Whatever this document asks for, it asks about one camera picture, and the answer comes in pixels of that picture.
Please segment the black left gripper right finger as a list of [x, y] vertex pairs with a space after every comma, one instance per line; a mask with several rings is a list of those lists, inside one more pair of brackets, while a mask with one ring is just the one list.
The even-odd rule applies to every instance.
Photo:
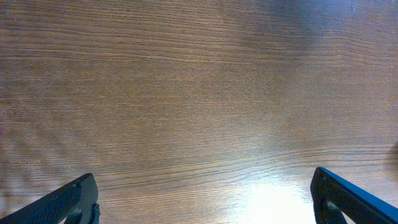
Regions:
[[315, 169], [310, 191], [317, 224], [397, 224], [397, 208], [377, 198], [324, 167]]

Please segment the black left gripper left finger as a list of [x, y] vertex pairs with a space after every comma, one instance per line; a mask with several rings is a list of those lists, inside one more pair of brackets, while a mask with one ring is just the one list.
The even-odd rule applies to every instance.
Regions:
[[1, 224], [98, 224], [100, 206], [94, 175], [84, 174], [1, 219]]

